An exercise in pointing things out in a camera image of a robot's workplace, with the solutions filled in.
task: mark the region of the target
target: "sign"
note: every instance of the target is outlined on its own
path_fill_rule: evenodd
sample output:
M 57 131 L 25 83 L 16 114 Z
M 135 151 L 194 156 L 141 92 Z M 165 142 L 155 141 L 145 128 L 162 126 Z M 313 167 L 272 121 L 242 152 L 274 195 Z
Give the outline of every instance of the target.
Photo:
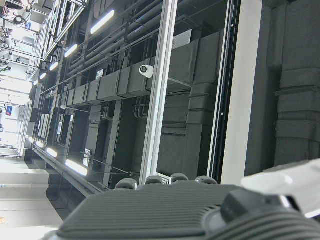
M 5 115 L 11 116 L 11 114 L 12 114 L 12 106 L 7 106 L 7 107 L 6 107 Z
M 100 71 L 97 71 L 96 72 L 96 80 L 99 79 L 99 78 L 102 78 L 102 76 L 104 75 L 104 70 L 101 69 Z
M 58 132 L 57 134 L 60 135 L 62 130 L 62 122 L 59 122 Z
M 85 149 L 84 153 L 85 154 L 84 154 L 84 158 L 83 158 L 83 165 L 85 165 L 86 167 L 89 167 L 91 151 L 89 149 Z
M 25 25 L 25 28 L 26 28 L 26 29 L 31 29 L 31 22 L 28 22 L 28 23 Z

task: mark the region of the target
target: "security camera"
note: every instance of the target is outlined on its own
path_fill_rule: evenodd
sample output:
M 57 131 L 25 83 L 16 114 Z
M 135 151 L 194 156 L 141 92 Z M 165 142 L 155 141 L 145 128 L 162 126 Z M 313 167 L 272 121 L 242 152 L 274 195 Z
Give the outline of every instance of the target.
M 146 78 L 152 78 L 154 75 L 154 67 L 149 65 L 142 65 L 139 69 L 140 74 Z

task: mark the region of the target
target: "white wall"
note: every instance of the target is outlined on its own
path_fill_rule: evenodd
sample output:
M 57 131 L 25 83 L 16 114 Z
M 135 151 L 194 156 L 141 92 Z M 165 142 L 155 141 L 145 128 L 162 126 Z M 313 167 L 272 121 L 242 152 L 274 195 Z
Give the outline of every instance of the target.
M 262 0 L 241 1 L 222 184 L 239 185 L 245 174 L 261 10 Z
M 0 224 L 1 233 L 11 228 L 57 228 L 62 224 L 46 197 L 48 180 L 47 171 L 29 169 L 19 158 L 0 159 L 0 218 L 5 218 L 5 223 Z
M 0 123 L 3 125 L 3 132 L 0 132 L 0 144 L 16 146 L 17 136 L 15 134 L 18 126 L 20 108 L 17 106 L 12 107 L 11 116 L 7 116 L 5 109 L 3 108 L 3 113 L 0 114 Z

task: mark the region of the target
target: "wall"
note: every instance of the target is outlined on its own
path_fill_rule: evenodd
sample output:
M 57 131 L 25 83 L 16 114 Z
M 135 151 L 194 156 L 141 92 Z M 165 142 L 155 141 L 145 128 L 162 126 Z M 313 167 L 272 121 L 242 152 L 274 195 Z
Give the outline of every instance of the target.
M 245 174 L 261 10 L 261 0 L 241 2 L 222 184 L 238 185 Z
M 278 119 L 278 97 L 282 69 L 281 31 L 277 18 L 280 8 L 270 8 L 267 1 L 262 6 L 261 28 L 256 61 L 255 81 L 252 97 L 252 109 L 245 175 L 260 173 L 274 166 L 276 148 L 276 128 Z M 286 6 L 281 6 L 285 13 Z
M 0 218 L 5 218 L 1 234 L 8 228 L 62 223 L 46 197 L 48 179 L 47 171 L 29 169 L 21 159 L 0 159 Z
M 5 109 L 1 114 L 0 123 L 3 125 L 4 131 L 0 132 L 0 144 L 12 145 L 17 144 L 16 129 L 18 124 L 19 107 L 13 106 L 11 116 L 7 116 Z

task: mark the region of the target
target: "fluorescent light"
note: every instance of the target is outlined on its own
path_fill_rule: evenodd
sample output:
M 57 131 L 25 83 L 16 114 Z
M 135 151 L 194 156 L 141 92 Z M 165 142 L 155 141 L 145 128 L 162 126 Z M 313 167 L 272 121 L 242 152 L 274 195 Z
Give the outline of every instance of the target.
M 110 11 L 105 15 L 96 25 L 91 28 L 91 34 L 94 34 L 99 28 L 101 28 L 106 22 L 108 22 L 115 15 L 115 10 Z
M 50 154 L 52 157 L 54 157 L 54 158 L 56 158 L 56 157 L 58 156 L 57 152 L 54 151 L 53 149 L 51 149 L 50 147 L 48 147 L 48 148 L 46 149 L 46 152 L 47 152 L 48 154 Z
M 41 75 L 40 75 L 40 80 L 42 80 L 42 79 L 44 79 L 45 77 L 46 77 L 46 73 L 42 73 Z
M 40 142 L 40 141 L 36 141 L 36 142 L 35 142 L 35 145 L 37 145 L 37 146 L 40 147 L 40 148 L 43 148 L 43 147 L 44 147 L 44 144 L 43 144 L 42 142 Z
M 32 144 L 35 142 L 35 139 L 34 139 L 33 137 L 29 137 L 28 140 L 29 140 L 29 142 L 32 143 Z
M 87 176 L 88 174 L 88 169 L 69 159 L 65 161 L 65 165 L 67 165 L 69 168 L 76 171 L 77 173 L 81 174 L 82 176 Z
M 22 5 L 25 7 L 28 6 L 28 4 L 29 4 L 28 0 L 21 0 L 21 2 L 22 2 Z
M 64 57 L 67 58 L 72 54 L 76 49 L 78 48 L 78 44 L 73 45 L 71 48 L 69 48 L 68 51 L 65 52 Z
M 53 69 L 55 69 L 56 67 L 58 67 L 58 65 L 59 65 L 59 62 L 58 62 L 58 61 L 54 62 L 54 63 L 50 66 L 50 71 L 52 71 Z
M 54 3 L 54 7 L 56 8 L 56 7 L 58 7 L 58 5 L 59 5 L 59 0 L 56 0 Z

